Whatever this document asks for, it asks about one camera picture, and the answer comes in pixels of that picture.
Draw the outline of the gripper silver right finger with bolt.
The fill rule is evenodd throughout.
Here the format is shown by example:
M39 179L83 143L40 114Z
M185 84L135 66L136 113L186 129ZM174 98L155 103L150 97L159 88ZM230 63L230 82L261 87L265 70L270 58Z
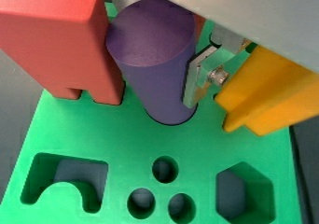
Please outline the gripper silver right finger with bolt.
M193 108L206 96L213 84L223 86L230 78L227 62L251 45L251 41L221 25L214 27L210 45L189 62L183 104Z

